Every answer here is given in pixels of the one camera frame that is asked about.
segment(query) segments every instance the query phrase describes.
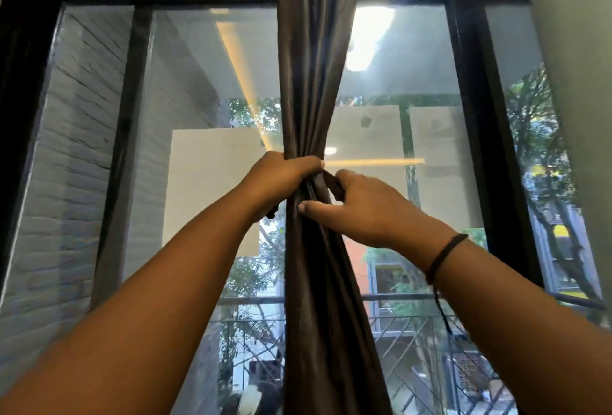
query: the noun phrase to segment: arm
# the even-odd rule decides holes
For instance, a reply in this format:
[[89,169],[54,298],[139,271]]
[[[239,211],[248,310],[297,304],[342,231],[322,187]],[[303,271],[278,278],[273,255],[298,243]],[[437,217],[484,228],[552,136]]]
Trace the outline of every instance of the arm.
[[[345,204],[303,202],[306,216],[357,242],[394,249],[423,272],[456,235],[380,180],[345,170],[337,176]],[[444,261],[436,286],[527,413],[609,412],[608,332],[470,241]]]
[[168,414],[249,227],[321,160],[268,152],[0,400],[5,415]]

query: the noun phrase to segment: bright light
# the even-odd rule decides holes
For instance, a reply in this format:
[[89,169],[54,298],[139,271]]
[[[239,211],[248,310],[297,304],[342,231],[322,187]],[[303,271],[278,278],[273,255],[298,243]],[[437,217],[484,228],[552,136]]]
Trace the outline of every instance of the bright light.
[[389,7],[359,7],[355,12],[351,44],[346,55],[346,68],[350,71],[366,70],[374,54],[378,41],[387,32],[395,9]]

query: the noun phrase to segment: curtain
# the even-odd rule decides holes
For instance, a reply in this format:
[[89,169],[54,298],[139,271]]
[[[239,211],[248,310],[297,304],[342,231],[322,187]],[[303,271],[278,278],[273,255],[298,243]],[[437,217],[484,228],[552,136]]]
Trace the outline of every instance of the curtain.
[[[357,0],[278,0],[285,157],[323,158]],[[323,173],[287,201],[287,415],[390,415],[365,307],[342,237],[304,218],[330,202]]]

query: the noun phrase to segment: hand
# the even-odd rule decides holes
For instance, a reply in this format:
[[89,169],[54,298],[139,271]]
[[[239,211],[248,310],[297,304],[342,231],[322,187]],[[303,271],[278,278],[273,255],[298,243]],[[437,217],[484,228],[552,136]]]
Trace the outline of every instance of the hand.
[[268,151],[257,161],[237,189],[253,202],[255,221],[274,205],[292,195],[302,180],[321,171],[324,163],[315,156],[285,160],[280,152]]
[[299,210],[306,217],[360,244],[398,251],[422,270],[456,234],[377,178],[348,170],[336,176],[346,191],[344,204],[304,201]]

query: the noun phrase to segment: black bracelet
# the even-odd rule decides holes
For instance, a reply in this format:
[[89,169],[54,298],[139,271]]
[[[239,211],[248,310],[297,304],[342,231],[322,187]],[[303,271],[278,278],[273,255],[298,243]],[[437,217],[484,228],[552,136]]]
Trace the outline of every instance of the black bracelet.
[[[429,267],[429,270],[427,270],[427,273],[425,274],[425,279],[427,280],[428,285],[431,285],[436,279],[436,273],[438,272],[438,270],[440,270],[440,266],[446,260],[448,254],[450,254],[450,252],[467,237],[467,234],[458,234],[456,236],[453,236],[453,239],[448,241],[448,244],[444,247],[444,249],[440,251],[440,254],[438,254],[438,256],[435,258],[435,260]],[[450,329],[450,325],[448,324],[448,319],[444,314],[444,310],[442,310],[442,306],[440,305],[440,300],[438,298],[438,288],[435,286],[433,287],[433,299],[436,301],[436,305],[438,306],[438,310],[440,311],[440,315],[442,316],[442,320],[444,321],[446,332],[449,336],[452,336],[453,332]]]

